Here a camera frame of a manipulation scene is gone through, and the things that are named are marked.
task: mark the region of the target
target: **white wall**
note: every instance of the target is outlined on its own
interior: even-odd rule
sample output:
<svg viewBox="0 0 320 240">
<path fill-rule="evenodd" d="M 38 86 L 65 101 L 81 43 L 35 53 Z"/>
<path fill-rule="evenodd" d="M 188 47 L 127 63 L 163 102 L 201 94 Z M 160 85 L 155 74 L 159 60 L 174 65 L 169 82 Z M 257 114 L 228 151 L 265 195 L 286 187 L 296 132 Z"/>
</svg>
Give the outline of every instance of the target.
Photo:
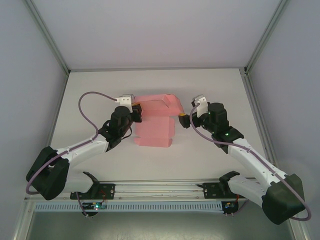
<svg viewBox="0 0 320 240">
<path fill-rule="evenodd" d="M 278 163 L 302 179 L 314 239 L 320 236 L 319 10 L 319 0 L 291 0 L 251 75 Z"/>
<path fill-rule="evenodd" d="M 68 66 L 244 67 L 279 0 L 34 0 Z"/>
<path fill-rule="evenodd" d="M 21 0 L 0 1 L 0 33 L 0 238 L 9 240 L 65 75 Z"/>
</svg>

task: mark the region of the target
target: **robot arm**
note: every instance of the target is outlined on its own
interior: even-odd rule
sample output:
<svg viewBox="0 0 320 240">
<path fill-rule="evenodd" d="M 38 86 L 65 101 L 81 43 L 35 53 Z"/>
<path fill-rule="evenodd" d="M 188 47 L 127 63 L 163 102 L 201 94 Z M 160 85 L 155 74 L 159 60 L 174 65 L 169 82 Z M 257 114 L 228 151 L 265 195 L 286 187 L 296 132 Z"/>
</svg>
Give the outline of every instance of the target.
<svg viewBox="0 0 320 240">
<path fill-rule="evenodd" d="M 133 96 L 126 95 L 117 100 L 120 106 L 115 108 L 110 120 L 103 124 L 95 136 L 66 148 L 53 149 L 47 146 L 41 150 L 26 175 L 26 180 L 29 182 L 34 178 L 31 185 L 46 200 L 52 200 L 65 192 L 89 193 L 91 198 L 95 197 L 99 181 L 89 172 L 74 174 L 70 169 L 95 155 L 112 150 L 122 141 L 127 131 L 131 130 L 133 123 L 142 122 L 141 106 L 132 105 Z"/>
<path fill-rule="evenodd" d="M 202 127 L 210 132 L 212 142 L 250 170 L 258 181 L 248 180 L 235 171 L 229 172 L 219 179 L 219 186 L 224 193 L 239 194 L 256 203 L 275 224 L 281 224 L 305 209 L 303 203 L 277 176 L 304 199 L 301 179 L 295 174 L 287 175 L 255 151 L 244 136 L 229 125 L 227 111 L 222 103 L 207 102 L 200 95 L 193 99 L 192 106 L 196 112 L 191 116 L 181 114 L 181 125 L 189 128 L 192 120 L 195 128 Z"/>
</svg>

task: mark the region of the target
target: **perforated metal strip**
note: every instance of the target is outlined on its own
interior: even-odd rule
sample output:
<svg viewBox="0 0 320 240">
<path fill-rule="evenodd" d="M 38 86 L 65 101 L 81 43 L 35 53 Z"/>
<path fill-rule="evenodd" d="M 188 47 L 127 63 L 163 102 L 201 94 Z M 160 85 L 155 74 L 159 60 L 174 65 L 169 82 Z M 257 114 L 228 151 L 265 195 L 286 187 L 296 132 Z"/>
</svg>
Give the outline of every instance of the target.
<svg viewBox="0 0 320 240">
<path fill-rule="evenodd" d="M 38 202 L 35 212 L 79 212 L 77 202 Z M 177 201 L 177 202 L 107 202 L 98 212 L 208 212 L 222 213 L 221 201 Z"/>
</svg>

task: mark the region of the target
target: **white table surface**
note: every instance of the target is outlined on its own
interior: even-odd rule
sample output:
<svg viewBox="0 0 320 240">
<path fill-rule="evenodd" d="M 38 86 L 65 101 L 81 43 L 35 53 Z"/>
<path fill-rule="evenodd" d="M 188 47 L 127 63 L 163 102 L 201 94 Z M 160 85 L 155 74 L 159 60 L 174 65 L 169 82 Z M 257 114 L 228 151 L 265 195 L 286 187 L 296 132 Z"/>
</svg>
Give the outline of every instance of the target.
<svg viewBox="0 0 320 240">
<path fill-rule="evenodd" d="M 69 76 L 51 146 L 64 148 L 94 134 L 93 127 L 79 113 L 79 97 L 97 91 L 112 97 L 122 94 L 175 94 L 186 113 L 192 98 L 203 94 L 220 102 L 228 113 L 230 125 L 238 129 L 264 156 L 263 146 L 238 69 L 183 69 L 72 72 Z M 110 119 L 118 103 L 99 95 L 82 100 L 84 113 L 100 128 Z M 110 152 L 97 155 L 76 166 L 100 181 L 216 179 L 235 170 L 252 177 L 240 163 L 213 143 L 198 136 L 190 127 L 180 126 L 175 118 L 175 136 L 169 148 L 138 146 L 133 136 Z"/>
</svg>

